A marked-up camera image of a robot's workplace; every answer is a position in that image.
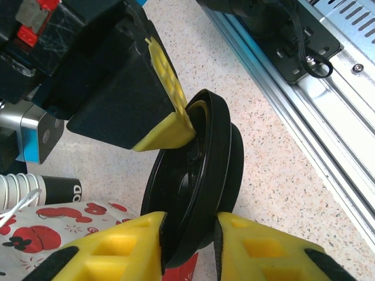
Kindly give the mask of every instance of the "black mounting plate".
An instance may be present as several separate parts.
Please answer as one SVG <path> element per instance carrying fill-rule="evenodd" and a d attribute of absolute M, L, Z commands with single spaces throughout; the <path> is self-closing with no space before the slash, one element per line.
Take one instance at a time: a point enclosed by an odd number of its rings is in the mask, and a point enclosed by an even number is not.
<path fill-rule="evenodd" d="M 306 45 L 327 59 L 338 53 L 340 42 L 302 4 L 298 1 L 296 4 L 296 11 L 306 36 Z M 247 28 L 246 21 L 237 18 Z M 288 44 L 280 35 L 276 33 L 262 39 L 252 37 L 286 82 L 295 84 L 307 74 L 298 60 L 298 53 L 290 56 L 285 51 Z"/>

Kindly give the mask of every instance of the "ventilation slot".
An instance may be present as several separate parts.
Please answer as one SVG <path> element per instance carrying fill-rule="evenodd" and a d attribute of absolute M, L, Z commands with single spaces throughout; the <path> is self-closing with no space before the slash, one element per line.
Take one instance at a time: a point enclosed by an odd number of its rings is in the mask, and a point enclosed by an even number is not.
<path fill-rule="evenodd" d="M 283 54 L 283 52 L 282 52 L 282 50 L 280 50 L 280 49 L 277 49 L 276 50 L 276 54 L 279 56 L 279 58 L 283 58 L 284 57 L 284 54 Z"/>
<path fill-rule="evenodd" d="M 341 2 L 337 3 L 336 6 L 333 7 L 333 9 L 336 9 L 338 6 L 341 6 L 345 2 L 346 2 L 346 0 L 342 0 Z"/>
<path fill-rule="evenodd" d="M 314 32 L 309 28 L 308 26 L 304 28 L 304 32 L 308 35 L 311 36 L 314 34 Z"/>
<path fill-rule="evenodd" d="M 354 22 L 352 22 L 352 25 L 356 25 L 356 24 L 359 23 L 361 20 L 365 19 L 369 14 L 370 14 L 370 12 L 366 12 L 366 13 L 364 13 L 362 16 L 360 16 L 360 17 L 357 18 Z"/>
<path fill-rule="evenodd" d="M 369 32 L 367 32 L 364 36 L 367 38 L 367 37 L 370 37 L 374 33 L 375 33 L 375 28 L 373 28 L 372 30 L 370 30 Z"/>
<path fill-rule="evenodd" d="M 363 26 L 361 26 L 360 28 L 358 28 L 358 30 L 362 31 L 363 29 L 369 27 L 374 22 L 375 22 L 375 18 L 372 18 L 368 22 L 366 22 Z"/>
<path fill-rule="evenodd" d="M 357 1 L 353 1 L 351 3 L 349 3 L 347 6 L 345 6 L 344 8 L 342 8 L 342 10 L 340 11 L 340 13 L 345 13 L 347 10 L 349 10 L 352 6 L 355 5 Z"/>
<path fill-rule="evenodd" d="M 350 14 L 348 14 L 348 15 L 345 17 L 345 19 L 350 19 L 350 18 L 351 18 L 352 16 L 354 16 L 356 13 L 358 13 L 359 11 L 361 11 L 362 8 L 363 8 L 363 6 L 356 8 L 353 12 L 351 12 Z"/>

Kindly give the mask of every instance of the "black cable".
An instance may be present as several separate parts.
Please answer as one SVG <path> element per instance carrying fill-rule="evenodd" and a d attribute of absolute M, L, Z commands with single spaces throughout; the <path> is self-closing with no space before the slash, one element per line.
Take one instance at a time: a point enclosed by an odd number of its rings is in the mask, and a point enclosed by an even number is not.
<path fill-rule="evenodd" d="M 327 78 L 327 77 L 329 77 L 333 72 L 333 65 L 326 57 L 322 56 L 318 52 L 312 50 L 311 48 L 309 48 L 305 45 L 304 32 L 302 30 L 301 22 L 299 20 L 299 16 L 298 16 L 295 8 L 293 6 L 291 6 L 288 2 L 283 1 L 283 0 L 281 2 L 275 3 L 274 5 L 284 9 L 289 14 L 289 16 L 291 17 L 291 20 L 293 22 L 293 26 L 294 26 L 294 29 L 295 29 L 295 33 L 296 33 L 296 36 L 297 36 L 297 41 L 298 41 L 299 61 L 301 62 L 304 70 L 308 74 L 310 74 L 312 77 L 315 77 L 315 78 Z M 327 74 L 320 75 L 317 72 L 313 71 L 312 66 L 310 66 L 307 62 L 307 58 L 306 58 L 307 56 L 310 56 L 311 58 L 313 58 L 316 61 L 316 63 L 325 64 L 328 67 Z"/>

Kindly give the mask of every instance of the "metal frame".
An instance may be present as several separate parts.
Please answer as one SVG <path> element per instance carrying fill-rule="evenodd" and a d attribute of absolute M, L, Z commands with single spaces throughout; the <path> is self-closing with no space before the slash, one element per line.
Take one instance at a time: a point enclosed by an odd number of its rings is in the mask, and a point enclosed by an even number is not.
<path fill-rule="evenodd" d="M 371 88 L 375 92 L 371 80 L 375 71 L 356 46 L 343 40 L 345 36 L 333 24 L 303 2 L 321 22 L 325 21 L 324 25 L 340 40 L 344 50 L 331 59 L 335 66 L 331 78 L 306 77 L 297 85 L 289 85 L 281 78 L 235 17 L 205 11 L 375 251 L 375 216 L 371 206 L 371 202 L 375 204 L 375 166 L 369 157 L 375 153 L 375 113 L 371 97 L 366 99 Z M 364 64 L 364 71 L 354 75 L 352 67 L 359 62 Z"/>

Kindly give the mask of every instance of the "white cable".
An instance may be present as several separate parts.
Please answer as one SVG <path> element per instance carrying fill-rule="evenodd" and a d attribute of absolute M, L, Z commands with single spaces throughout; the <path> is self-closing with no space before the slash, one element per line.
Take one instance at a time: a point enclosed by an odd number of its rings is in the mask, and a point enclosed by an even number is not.
<path fill-rule="evenodd" d="M 17 203 L 16 206 L 13 207 L 9 212 L 0 215 L 0 227 L 4 226 L 6 222 L 16 213 L 17 211 L 21 210 L 28 206 L 32 201 L 37 199 L 41 194 L 41 189 L 34 189 L 33 191 L 29 192 L 20 202 Z"/>

